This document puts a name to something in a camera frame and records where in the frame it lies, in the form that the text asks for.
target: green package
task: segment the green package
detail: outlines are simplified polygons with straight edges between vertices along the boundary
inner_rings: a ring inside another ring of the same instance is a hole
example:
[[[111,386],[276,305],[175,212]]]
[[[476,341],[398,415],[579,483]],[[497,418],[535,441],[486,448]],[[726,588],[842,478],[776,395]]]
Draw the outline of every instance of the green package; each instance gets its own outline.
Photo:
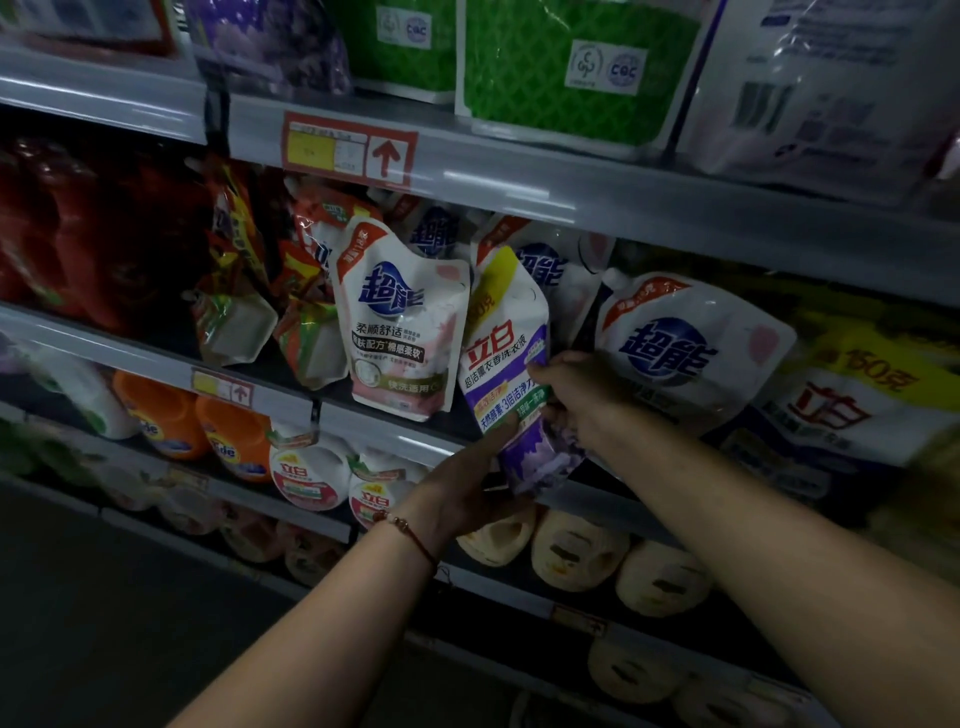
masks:
[[[718,4],[457,0],[456,111],[501,138],[662,150]]]
[[[431,104],[453,102],[456,0],[328,0],[353,82]]]

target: purple detergent pouch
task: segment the purple detergent pouch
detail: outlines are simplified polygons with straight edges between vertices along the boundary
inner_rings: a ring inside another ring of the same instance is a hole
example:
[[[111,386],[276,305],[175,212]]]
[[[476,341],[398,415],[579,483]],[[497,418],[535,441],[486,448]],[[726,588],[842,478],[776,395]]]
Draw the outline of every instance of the purple detergent pouch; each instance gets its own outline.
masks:
[[[353,92],[347,46],[322,0],[185,0],[183,8],[207,75]]]
[[[500,451],[500,469],[515,494],[559,485],[584,460],[571,433],[543,419],[549,387],[527,374],[549,357],[549,306],[540,287],[507,246],[473,246],[476,283],[470,294],[457,375],[473,416],[487,432],[511,412],[519,432]]]

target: red arrow sign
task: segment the red arrow sign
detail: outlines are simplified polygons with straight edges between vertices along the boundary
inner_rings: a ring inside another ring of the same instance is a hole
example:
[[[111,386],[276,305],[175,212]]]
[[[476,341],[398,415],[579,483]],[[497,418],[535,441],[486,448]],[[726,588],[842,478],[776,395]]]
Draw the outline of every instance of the red arrow sign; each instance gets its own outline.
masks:
[[[380,157],[380,177],[387,179],[387,168],[390,166],[390,160],[400,161],[400,152],[396,150],[394,142],[390,139],[387,139],[383,144],[378,146],[372,152],[370,152],[371,157]]]

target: tide detergent bottle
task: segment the tide detergent bottle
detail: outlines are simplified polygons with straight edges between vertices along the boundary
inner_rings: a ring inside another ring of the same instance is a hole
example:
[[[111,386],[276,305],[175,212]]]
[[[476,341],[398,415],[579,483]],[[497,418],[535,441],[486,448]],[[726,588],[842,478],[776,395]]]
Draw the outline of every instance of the tide detergent bottle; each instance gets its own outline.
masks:
[[[147,442],[175,460],[196,460],[210,452],[197,419],[197,396],[144,376],[117,370],[113,391],[140,422]]]
[[[210,397],[197,397],[197,419],[227,470],[250,483],[270,482],[270,418]]]

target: orange detergent bottle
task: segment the orange detergent bottle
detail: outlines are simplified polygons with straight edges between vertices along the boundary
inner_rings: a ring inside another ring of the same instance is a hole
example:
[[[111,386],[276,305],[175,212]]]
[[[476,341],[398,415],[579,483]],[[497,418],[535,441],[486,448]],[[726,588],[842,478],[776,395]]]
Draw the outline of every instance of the orange detergent bottle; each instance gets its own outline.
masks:
[[[210,397],[197,397],[197,418],[220,462],[251,483],[269,483],[270,418]]]
[[[23,172],[16,157],[0,151],[0,249],[46,307],[83,317],[54,250],[57,223],[50,196]]]
[[[113,374],[113,391],[140,422],[147,441],[167,457],[196,460],[210,452],[197,419],[196,395],[120,370]]]
[[[36,173],[60,214],[54,248],[70,290],[94,323],[130,333],[157,287],[129,205],[111,199],[108,185],[66,154],[40,161]]]

